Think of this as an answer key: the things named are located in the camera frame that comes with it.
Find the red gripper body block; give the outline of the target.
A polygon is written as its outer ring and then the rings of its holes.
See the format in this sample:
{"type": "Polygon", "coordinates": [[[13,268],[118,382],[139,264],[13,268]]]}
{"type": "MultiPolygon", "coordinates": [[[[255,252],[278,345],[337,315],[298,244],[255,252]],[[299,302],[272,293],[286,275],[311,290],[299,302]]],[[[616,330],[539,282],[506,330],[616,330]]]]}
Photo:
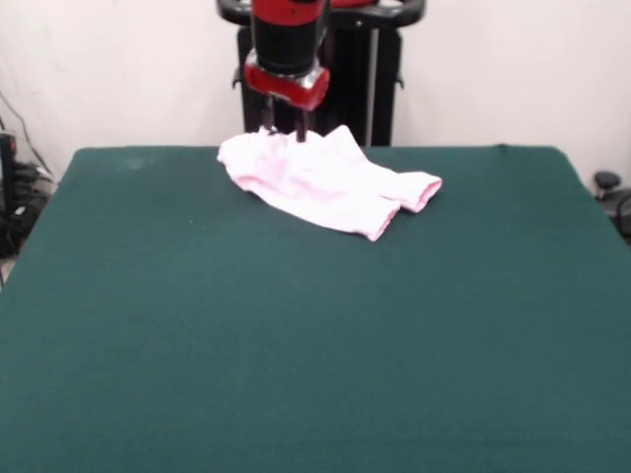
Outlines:
{"type": "Polygon", "coordinates": [[[246,63],[245,81],[260,94],[280,99],[295,108],[315,110],[324,100],[330,73],[317,65],[307,75],[292,78],[266,72],[256,63],[246,63]]]}

